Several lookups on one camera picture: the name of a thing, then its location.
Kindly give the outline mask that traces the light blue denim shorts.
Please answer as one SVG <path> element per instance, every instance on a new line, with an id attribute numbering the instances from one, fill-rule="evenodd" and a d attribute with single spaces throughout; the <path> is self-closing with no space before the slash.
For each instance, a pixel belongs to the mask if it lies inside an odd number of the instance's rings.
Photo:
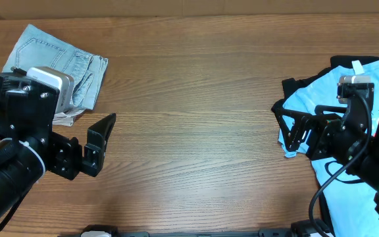
<path id="1" fill-rule="evenodd" d="M 28 70 L 47 66 L 74 79 L 71 104 L 81 109 L 95 107 L 109 60 L 66 43 L 29 24 L 16 42 L 3 72 L 14 66 Z"/>

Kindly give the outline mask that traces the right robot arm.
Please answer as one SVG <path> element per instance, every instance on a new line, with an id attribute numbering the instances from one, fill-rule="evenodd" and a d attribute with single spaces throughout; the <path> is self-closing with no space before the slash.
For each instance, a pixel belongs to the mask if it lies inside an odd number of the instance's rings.
<path id="1" fill-rule="evenodd" d="M 346 172 L 376 190 L 374 202 L 379 215 L 379 122 L 373 131 L 371 116 L 374 84 L 339 83 L 337 97 L 345 100 L 346 107 L 318 105 L 314 114 L 309 114 L 274 105 L 272 112 L 288 151 L 296 151 L 306 143 L 310 160 L 333 157 L 342 165 L 313 196 L 309 211 L 324 189 Z"/>

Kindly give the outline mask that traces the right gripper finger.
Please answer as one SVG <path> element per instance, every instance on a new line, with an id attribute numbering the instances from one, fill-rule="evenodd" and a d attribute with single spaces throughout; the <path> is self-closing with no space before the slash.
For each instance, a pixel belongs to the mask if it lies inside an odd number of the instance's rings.
<path id="1" fill-rule="evenodd" d="M 273 113 L 282 131 L 286 149 L 288 151 L 297 151 L 300 144 L 306 140 L 311 127 L 309 120 L 313 116 L 309 113 L 293 111 L 282 107 L 273 108 Z M 291 128 L 288 127 L 284 117 L 293 119 Z"/>
<path id="2" fill-rule="evenodd" d="M 340 119 L 340 114 L 344 115 L 346 112 L 345 107 L 333 107 L 327 105 L 317 105 L 315 107 L 315 116 L 316 119 Z"/>

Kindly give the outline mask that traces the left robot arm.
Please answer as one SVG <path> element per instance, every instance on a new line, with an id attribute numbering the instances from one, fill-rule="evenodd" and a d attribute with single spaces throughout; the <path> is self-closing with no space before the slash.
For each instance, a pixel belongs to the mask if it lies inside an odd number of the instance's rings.
<path id="1" fill-rule="evenodd" d="M 74 180 L 103 168 L 116 114 L 88 128 L 85 146 L 52 130 L 73 89 L 71 76 L 46 66 L 0 73 L 0 232 L 46 172 Z"/>

